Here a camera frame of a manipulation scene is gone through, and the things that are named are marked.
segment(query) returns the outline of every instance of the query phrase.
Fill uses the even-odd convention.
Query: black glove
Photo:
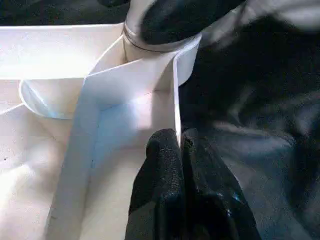
[[[147,44],[194,36],[245,0],[157,0],[146,12],[141,36]]]
[[[133,184],[126,240],[259,240],[238,181],[204,139],[190,129],[182,157],[175,132],[149,140]]]

